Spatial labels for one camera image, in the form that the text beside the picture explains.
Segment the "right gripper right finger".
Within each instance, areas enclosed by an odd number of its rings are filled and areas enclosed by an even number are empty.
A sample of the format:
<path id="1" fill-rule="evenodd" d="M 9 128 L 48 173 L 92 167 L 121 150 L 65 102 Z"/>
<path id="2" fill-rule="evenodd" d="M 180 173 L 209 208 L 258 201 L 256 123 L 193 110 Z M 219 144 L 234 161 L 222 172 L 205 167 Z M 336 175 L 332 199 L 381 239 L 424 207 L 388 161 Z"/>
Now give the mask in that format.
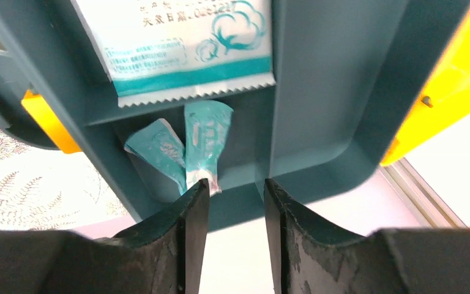
<path id="1" fill-rule="evenodd" d="M 470 293 L 470 228 L 360 236 L 264 185 L 276 293 Z"/>

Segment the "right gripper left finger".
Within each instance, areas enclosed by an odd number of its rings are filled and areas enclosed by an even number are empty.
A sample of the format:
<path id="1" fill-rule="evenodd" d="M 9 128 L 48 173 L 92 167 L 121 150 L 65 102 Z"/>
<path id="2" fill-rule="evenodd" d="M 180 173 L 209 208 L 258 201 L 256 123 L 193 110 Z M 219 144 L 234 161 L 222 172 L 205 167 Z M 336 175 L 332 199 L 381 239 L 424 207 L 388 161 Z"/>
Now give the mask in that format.
<path id="1" fill-rule="evenodd" d="M 198 293 L 209 207 L 202 179 L 111 238 L 0 231 L 0 293 Z"/>

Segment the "teal packet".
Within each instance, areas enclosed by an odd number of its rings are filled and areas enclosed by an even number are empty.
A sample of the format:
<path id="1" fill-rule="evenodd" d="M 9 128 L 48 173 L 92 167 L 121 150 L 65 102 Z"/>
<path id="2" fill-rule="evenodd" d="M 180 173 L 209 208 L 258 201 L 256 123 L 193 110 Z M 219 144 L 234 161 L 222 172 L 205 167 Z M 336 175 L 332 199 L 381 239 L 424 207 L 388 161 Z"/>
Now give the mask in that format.
<path id="1" fill-rule="evenodd" d="M 202 100 L 184 107 L 188 188 L 207 179 L 209 195 L 222 191 L 218 184 L 218 160 L 226 145 L 232 114 L 231 107 L 215 100 Z"/>
<path id="2" fill-rule="evenodd" d="M 157 119 L 129 136 L 124 149 L 172 179 L 180 195 L 186 192 L 185 146 L 166 119 Z"/>

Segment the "gauze dressing packet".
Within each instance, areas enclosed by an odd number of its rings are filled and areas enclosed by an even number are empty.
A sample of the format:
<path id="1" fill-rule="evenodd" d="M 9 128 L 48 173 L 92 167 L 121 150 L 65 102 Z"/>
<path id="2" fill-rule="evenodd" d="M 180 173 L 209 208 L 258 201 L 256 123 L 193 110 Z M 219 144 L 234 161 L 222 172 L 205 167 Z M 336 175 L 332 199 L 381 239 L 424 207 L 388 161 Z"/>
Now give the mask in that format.
<path id="1" fill-rule="evenodd" d="M 74 1 L 119 107 L 272 86 L 270 1 Z"/>

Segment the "yellow plastic box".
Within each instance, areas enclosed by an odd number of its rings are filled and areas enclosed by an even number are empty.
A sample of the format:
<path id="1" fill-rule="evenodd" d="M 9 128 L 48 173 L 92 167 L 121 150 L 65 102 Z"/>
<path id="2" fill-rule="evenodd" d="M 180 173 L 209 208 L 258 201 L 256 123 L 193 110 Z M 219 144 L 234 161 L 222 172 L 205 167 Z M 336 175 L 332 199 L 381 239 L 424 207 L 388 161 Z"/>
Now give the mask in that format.
<path id="1" fill-rule="evenodd" d="M 80 57 L 78 69 L 90 83 L 109 80 L 95 52 L 74 1 L 64 11 L 64 1 L 34 1 L 50 25 L 62 25 L 61 34 L 73 54 Z M 417 13 L 415 34 L 435 33 L 452 12 L 467 8 L 458 32 L 426 82 L 423 93 L 441 109 L 441 123 L 415 135 L 415 115 L 395 136 L 387 151 L 393 160 L 413 149 L 450 124 L 451 108 L 458 98 L 470 96 L 470 1 L 270 1 L 272 14 L 272 86 L 299 107 L 299 117 L 286 118 L 283 130 L 293 152 L 324 150 L 324 160 L 333 158 L 349 139 L 360 108 L 379 77 L 386 51 L 409 9 Z"/>

